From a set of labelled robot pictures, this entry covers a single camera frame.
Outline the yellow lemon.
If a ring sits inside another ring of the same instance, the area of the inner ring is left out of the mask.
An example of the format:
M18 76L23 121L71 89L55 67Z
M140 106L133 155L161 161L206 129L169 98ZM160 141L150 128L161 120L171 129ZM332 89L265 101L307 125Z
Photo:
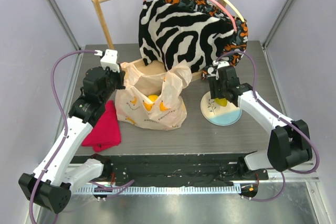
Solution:
M148 96L148 99L151 101L151 102L155 102L157 99L158 99L158 95L156 94L152 94L152 95L149 95Z

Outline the green starfruit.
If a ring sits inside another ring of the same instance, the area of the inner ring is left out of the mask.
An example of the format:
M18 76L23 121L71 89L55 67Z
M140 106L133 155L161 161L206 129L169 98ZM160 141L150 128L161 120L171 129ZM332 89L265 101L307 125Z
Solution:
M215 98L214 101L219 105L219 106L223 106L226 107L228 104L227 99L225 98Z

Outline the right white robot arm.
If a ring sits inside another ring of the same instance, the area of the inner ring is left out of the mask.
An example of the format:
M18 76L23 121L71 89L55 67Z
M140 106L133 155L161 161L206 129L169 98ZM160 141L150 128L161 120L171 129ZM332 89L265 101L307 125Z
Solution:
M312 160L306 122L294 121L270 106L253 86L240 82L234 67L207 67L202 78L208 80L211 99L225 98L247 112L269 134L267 149L246 155L237 166L239 177L250 179L262 168L283 172Z

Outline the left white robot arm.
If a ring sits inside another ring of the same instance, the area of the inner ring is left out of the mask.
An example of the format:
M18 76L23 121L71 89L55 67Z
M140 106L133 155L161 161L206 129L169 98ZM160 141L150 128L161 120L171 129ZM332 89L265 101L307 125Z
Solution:
M59 214L84 184L93 179L105 182L111 177L110 159L99 154L91 155L70 172L67 167L105 112L110 96L125 88L124 76L123 70L110 67L95 67L86 72L81 95L72 104L61 135L38 167L19 178L19 186L31 203Z

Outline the banana print plastic bag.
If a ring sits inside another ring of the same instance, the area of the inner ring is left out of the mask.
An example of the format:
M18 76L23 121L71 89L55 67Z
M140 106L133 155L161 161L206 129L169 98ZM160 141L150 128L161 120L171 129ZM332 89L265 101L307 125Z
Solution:
M134 64L124 62L122 69L127 72L125 89L115 94L115 108L119 121L134 126L169 131L178 129L187 117L187 110L181 93L192 81L192 73L186 61L171 70L147 75ZM149 95L158 99L151 102Z

